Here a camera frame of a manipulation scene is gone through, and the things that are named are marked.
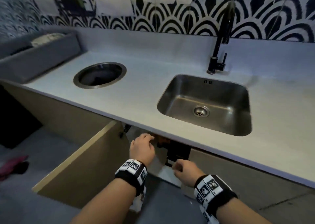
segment pink cloth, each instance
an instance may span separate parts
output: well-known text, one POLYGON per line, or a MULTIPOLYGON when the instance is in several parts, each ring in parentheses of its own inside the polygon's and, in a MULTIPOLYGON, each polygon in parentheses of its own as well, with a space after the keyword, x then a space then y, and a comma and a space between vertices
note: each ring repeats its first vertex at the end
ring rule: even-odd
POLYGON ((14 167, 21 163, 24 162, 28 158, 28 155, 21 156, 18 158, 13 158, 7 161, 1 168, 0 168, 0 181, 5 180, 10 173, 13 172, 14 167))

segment round metal rim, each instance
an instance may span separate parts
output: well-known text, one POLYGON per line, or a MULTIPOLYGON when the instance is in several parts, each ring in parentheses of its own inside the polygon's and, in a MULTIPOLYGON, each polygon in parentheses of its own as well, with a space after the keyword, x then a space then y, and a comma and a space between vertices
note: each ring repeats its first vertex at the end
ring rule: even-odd
POLYGON ((209 115, 209 113, 210 113, 208 107, 202 106, 202 105, 197 105, 197 106, 195 106, 194 109, 192 110, 192 112, 193 112, 194 115, 195 115, 196 117, 198 117, 198 118, 206 118, 206 117, 208 117, 208 115, 209 115), (196 108, 204 108, 204 109, 207 111, 207 115, 205 115, 205 116, 199 116, 199 115, 195 114, 195 109, 196 109, 196 108))
POLYGON ((115 63, 115 62, 105 62, 105 63, 96 63, 96 64, 93 64, 91 66, 88 66, 84 69, 82 69, 81 71, 79 71, 73 78, 73 83, 77 86, 77 87, 80 87, 80 88, 84 88, 84 89, 96 89, 96 88, 101 88, 101 87, 107 87, 107 86, 110 86, 116 82, 118 82, 120 79, 122 79, 125 75, 126 75, 126 72, 127 72, 127 68, 122 65, 121 63, 115 63), (82 73, 84 73, 85 71, 89 70, 90 68, 92 67, 96 67, 98 65, 101 65, 101 64, 114 64, 114 65, 118 65, 119 67, 121 67, 122 69, 122 72, 120 74, 119 77, 117 77, 115 80, 109 82, 109 83, 105 83, 105 84, 101 84, 101 85, 97 85, 97 86, 88 86, 88 85, 84 85, 84 84, 81 84, 79 82, 79 77, 82 73))

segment faucet spout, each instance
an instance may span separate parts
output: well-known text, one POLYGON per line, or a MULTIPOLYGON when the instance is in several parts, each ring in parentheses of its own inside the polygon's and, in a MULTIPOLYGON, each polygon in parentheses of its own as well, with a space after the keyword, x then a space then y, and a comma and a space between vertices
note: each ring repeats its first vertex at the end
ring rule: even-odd
POLYGON ((224 10, 221 26, 217 35, 218 36, 217 41, 215 43, 215 49, 213 51, 213 55, 210 58, 209 67, 207 70, 208 74, 214 74, 215 70, 223 71, 225 67, 225 63, 224 63, 225 59, 223 63, 218 63, 218 52, 219 52, 221 43, 223 44, 229 43, 229 39, 232 33, 234 16, 235 16, 235 2, 230 1, 228 2, 224 10))

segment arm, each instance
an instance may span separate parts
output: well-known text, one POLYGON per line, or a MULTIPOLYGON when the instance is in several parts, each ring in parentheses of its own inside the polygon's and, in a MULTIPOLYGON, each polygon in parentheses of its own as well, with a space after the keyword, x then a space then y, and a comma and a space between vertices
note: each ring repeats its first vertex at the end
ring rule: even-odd
MULTIPOLYGON (((149 166, 155 152, 149 134, 141 134, 130 144, 130 159, 136 159, 149 166)), ((99 194, 97 194, 70 224, 111 224, 122 223, 129 207, 136 196, 136 188, 120 178, 115 178, 99 194)))
MULTIPOLYGON (((173 165, 174 174, 189 187, 195 187, 197 180, 205 173, 194 162, 178 159, 173 165)), ((271 224, 237 198, 217 209, 216 217, 221 224, 271 224)))

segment open cabinet door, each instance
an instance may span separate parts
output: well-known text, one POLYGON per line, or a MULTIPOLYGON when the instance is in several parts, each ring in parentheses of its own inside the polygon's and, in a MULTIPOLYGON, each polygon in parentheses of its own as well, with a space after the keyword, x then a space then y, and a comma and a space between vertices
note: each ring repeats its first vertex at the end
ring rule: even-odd
POLYGON ((126 136, 119 138, 120 131, 121 123, 111 121, 32 190, 73 207, 84 207, 129 158, 129 143, 126 136))

